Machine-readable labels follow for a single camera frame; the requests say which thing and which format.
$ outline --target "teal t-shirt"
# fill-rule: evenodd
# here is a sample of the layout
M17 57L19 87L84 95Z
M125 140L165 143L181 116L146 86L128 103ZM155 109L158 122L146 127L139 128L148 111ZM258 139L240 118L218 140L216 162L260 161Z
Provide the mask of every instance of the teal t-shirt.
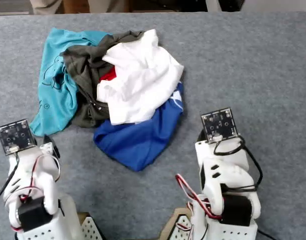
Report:
M60 53L72 45L96 46L107 34L51 30L45 42L38 80L39 111L30 124L36 136L63 130L77 110L77 86L67 73Z

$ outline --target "black wire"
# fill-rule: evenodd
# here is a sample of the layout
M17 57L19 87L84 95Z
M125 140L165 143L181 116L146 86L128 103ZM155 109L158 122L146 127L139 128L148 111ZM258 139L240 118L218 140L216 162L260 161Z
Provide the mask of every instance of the black wire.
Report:
M216 155L216 156L228 156L228 155L232 155L232 154L235 154L235 153L239 152L241 149L243 149L245 147L245 139L242 136L238 136L238 137L241 140L240 144L237 148L235 148L234 150L231 150L231 151L224 151L224 152L216 151L216 149L218 148L219 144L222 141L217 142L216 146L214 148L214 155Z
M263 232L263 231L260 230L260 229L258 229L257 231L258 231L260 234L262 234L262 235L268 237L269 239L277 240L277 238L274 238L273 236L269 235L268 233Z
M0 190L0 197L3 194L3 192L4 192L5 188L7 187L7 185L9 184L9 182L11 181L11 179L13 178L13 176L15 174L15 171L16 171L16 169L18 167L19 159L18 159L17 153L15 153L15 157L16 157L16 165L15 165L13 171L8 176L8 178L7 178L6 182L4 183L3 187L1 188L1 190Z
M257 180L257 183L253 184L253 185L248 185L248 186L241 186L241 187L227 187L225 188L225 191L227 192L233 192L233 193L247 193L247 192L256 192L259 185L261 184L262 180L263 180L263 171L261 166L259 165L259 163L257 162L257 160L255 159L254 155L252 154L252 152L246 147L246 141L242 136L238 136L240 138L240 145L235 148L234 150L231 151L227 151L227 152L218 152L216 151L217 147L219 146L219 144L222 141L219 141L216 143L216 146L214 148L214 155L217 156L228 156L228 155L232 155L235 154L237 152L239 152L241 149L244 149L247 154L250 156L250 158L253 160L256 168L258 169L259 172L259 178Z

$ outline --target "red fabric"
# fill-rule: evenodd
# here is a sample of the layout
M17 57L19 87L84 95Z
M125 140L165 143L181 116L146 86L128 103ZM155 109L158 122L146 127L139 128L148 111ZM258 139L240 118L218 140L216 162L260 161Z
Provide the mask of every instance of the red fabric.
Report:
M99 81L102 81L102 80L111 81L114 78L116 78L116 72L115 72L115 67L113 66L112 69L107 74L103 75L99 79Z

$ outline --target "white shirt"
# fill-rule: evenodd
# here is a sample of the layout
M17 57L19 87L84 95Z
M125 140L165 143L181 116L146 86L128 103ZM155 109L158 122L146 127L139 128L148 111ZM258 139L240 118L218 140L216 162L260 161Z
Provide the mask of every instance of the white shirt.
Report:
M158 46L154 29L110 48L103 60L115 65L116 78L97 85L97 100L108 104L112 125L150 119L172 95L184 69Z

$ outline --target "circuit board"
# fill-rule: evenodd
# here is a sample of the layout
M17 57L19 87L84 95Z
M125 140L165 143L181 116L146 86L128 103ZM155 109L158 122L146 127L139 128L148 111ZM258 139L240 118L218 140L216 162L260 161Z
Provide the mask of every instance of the circuit board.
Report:
M208 144L238 136L230 107L203 114L201 118Z
M0 126L0 141L6 155L35 146L26 119Z

